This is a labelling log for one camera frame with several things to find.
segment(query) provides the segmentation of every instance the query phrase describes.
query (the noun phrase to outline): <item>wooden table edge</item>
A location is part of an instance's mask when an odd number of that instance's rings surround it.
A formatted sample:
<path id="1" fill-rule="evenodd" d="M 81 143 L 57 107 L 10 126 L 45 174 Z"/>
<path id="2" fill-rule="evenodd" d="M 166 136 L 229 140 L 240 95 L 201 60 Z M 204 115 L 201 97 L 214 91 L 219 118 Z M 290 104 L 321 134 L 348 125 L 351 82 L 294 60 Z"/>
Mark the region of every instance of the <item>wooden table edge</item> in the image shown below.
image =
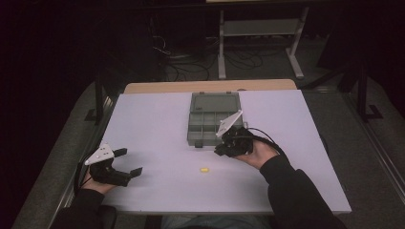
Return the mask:
<path id="1" fill-rule="evenodd" d="M 291 79 L 131 83 L 124 94 L 297 90 Z"/>

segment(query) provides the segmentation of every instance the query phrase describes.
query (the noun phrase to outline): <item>small yellow object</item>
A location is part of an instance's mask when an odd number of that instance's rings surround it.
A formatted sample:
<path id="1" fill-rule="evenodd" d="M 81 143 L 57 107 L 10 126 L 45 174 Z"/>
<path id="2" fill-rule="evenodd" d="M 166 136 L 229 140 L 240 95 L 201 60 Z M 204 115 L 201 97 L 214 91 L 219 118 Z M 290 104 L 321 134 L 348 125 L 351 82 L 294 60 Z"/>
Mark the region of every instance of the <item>small yellow object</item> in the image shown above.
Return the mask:
<path id="1" fill-rule="evenodd" d="M 209 172 L 209 169 L 208 169 L 208 168 L 201 168 L 201 169 L 200 169 L 200 172 L 202 172 L 202 173 L 208 173 L 208 172 Z"/>

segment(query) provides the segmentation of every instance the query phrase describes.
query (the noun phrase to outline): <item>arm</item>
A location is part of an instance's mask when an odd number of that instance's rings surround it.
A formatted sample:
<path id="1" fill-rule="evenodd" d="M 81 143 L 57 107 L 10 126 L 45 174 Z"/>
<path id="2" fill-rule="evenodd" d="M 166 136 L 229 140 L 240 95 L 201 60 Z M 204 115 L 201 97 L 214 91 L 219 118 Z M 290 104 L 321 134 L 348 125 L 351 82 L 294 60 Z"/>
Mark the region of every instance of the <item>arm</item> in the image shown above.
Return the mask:
<path id="1" fill-rule="evenodd" d="M 97 211 L 104 195 L 116 187 L 111 184 L 98 183 L 91 178 L 83 184 L 69 208 L 60 210 L 51 229 L 102 229 L 102 221 Z"/>
<path id="2" fill-rule="evenodd" d="M 346 228 L 301 170 L 294 170 L 283 156 L 263 142 L 254 141 L 251 155 L 237 156 L 260 170 L 268 199 L 282 228 Z"/>

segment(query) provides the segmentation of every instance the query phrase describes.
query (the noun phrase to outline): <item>gray storage box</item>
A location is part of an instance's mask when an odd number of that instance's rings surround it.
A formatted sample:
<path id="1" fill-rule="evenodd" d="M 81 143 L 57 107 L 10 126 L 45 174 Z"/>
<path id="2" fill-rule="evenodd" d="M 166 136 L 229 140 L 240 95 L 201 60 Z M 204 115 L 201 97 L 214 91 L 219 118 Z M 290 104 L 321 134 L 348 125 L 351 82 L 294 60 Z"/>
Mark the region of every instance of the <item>gray storage box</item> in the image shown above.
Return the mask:
<path id="1" fill-rule="evenodd" d="M 201 148 L 222 143 L 218 132 L 221 120 L 241 110 L 238 93 L 194 93 L 191 98 L 190 116 L 188 118 L 188 145 Z M 243 126 L 242 116 L 234 124 Z"/>

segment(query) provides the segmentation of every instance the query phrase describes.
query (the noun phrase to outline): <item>white tabletop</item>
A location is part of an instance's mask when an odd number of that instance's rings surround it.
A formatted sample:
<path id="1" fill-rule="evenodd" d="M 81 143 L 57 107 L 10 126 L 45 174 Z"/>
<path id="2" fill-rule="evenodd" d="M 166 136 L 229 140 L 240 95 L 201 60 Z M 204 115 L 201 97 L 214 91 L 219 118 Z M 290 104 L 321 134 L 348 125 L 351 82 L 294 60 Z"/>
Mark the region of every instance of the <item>white tabletop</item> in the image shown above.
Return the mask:
<path id="1" fill-rule="evenodd" d="M 351 207 L 330 164 L 301 91 L 239 92 L 249 127 L 268 133 L 295 169 L 304 170 L 335 213 Z M 187 144 L 191 93 L 122 94 L 102 143 L 127 148 L 113 167 L 143 167 L 128 187 L 104 200 L 119 211 L 165 213 L 271 213 L 268 184 L 258 170 L 217 156 L 214 147 Z M 209 168 L 202 173 L 201 168 Z"/>

